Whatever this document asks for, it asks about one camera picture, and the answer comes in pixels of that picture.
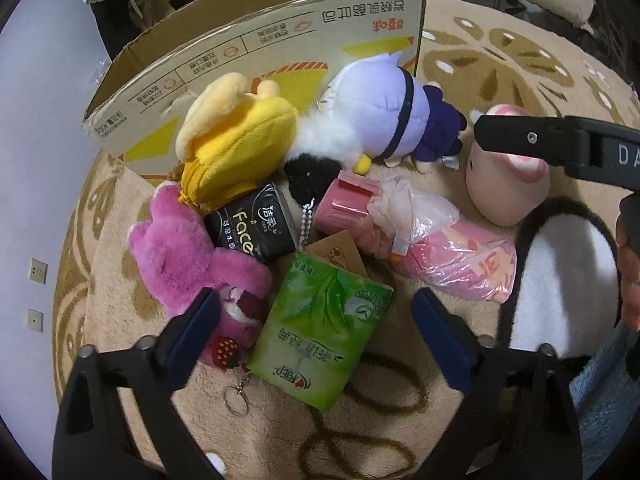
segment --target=person's hand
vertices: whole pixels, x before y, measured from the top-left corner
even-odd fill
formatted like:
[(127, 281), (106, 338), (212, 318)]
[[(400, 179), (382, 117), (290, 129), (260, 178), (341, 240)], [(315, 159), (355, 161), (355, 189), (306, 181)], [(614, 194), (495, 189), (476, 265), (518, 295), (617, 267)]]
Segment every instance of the person's hand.
[(622, 297), (622, 321), (632, 330), (640, 330), (640, 258), (629, 246), (622, 216), (616, 222), (616, 242), (618, 243), (618, 270), (620, 296)]

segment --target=white wall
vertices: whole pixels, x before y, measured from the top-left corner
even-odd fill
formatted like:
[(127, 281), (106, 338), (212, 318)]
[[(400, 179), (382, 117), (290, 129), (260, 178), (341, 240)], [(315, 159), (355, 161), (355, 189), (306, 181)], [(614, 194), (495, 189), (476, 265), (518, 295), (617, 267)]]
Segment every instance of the white wall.
[[(51, 308), (60, 250), (96, 144), (80, 129), (107, 59), (82, 0), (22, 0), (0, 33), (0, 414), (50, 478), (57, 416)], [(49, 264), (46, 285), (27, 277)], [(26, 309), (44, 312), (44, 333)]]

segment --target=electrical outlet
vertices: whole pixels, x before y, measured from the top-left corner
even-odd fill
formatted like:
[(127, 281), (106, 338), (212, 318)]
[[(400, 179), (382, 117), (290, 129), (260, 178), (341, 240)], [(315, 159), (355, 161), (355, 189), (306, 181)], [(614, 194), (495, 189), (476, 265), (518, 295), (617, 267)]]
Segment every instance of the electrical outlet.
[(29, 269), (29, 279), (36, 283), (44, 284), (47, 279), (47, 264), (32, 258), (31, 268)]
[(44, 314), (38, 312), (37, 310), (27, 309), (27, 328), (31, 328), (31, 330), (35, 330), (36, 332), (42, 332), (43, 323), (42, 319), (44, 318)]

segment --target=pink plush bear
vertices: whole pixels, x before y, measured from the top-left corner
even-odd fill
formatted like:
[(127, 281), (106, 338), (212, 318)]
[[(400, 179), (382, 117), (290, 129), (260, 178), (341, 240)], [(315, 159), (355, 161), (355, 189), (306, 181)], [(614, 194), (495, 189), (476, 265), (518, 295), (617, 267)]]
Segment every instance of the pink plush bear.
[(214, 247), (200, 215), (179, 203), (179, 196), (176, 182), (158, 186), (149, 205), (152, 219), (129, 229), (129, 251), (169, 317), (183, 314), (205, 286), (220, 292), (220, 322), (200, 360), (226, 367), (213, 358), (214, 346), (233, 340), (246, 353), (255, 345), (267, 314), (271, 273), (248, 254)]

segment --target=brown fabric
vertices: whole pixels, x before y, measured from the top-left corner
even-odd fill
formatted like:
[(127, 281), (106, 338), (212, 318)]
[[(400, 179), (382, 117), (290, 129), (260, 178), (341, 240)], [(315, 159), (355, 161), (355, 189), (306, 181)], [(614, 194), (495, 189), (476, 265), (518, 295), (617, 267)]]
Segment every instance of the brown fabric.
[[(538, 115), (574, 114), (640, 128), (638, 102), (612, 71), (529, 23), (457, 0), (428, 0), (424, 35), (418, 76), (438, 81), (447, 101), (468, 118), (511, 103)], [(470, 130), (463, 136), (463, 165), (470, 136)], [(417, 187), (449, 198), (471, 221), (499, 230), (469, 200), (464, 171), (432, 166), (420, 174), (403, 164), (394, 170), (376, 166), (370, 176), (391, 173), (409, 175)], [(585, 202), (612, 229), (625, 192), (576, 182), (553, 170), (552, 195), (560, 194)], [(98, 156), (60, 262), (53, 315), (58, 396), (84, 343), (101, 351), (126, 348), (166, 323), (126, 248), (127, 229), (146, 218), (151, 195), (149, 184), (112, 158)], [(286, 195), (299, 222), (300, 210)], [(500, 231), (513, 237), (515, 229)], [(316, 412), (252, 378), (246, 388), (250, 414), (237, 419), (225, 409), (221, 393), (238, 383), (238, 375), (201, 364), (174, 395), (201, 448), (226, 463), (227, 478), (400, 478), (436, 444), (460, 395), (447, 388), (412, 323), (409, 302), (422, 283), (391, 276), (379, 262), (367, 264), (372, 277), (392, 284), (396, 293), (344, 395), (329, 412)], [(498, 305), (439, 296), (476, 333), (495, 334)], [(142, 455), (157, 461), (129, 394), (124, 405)]]

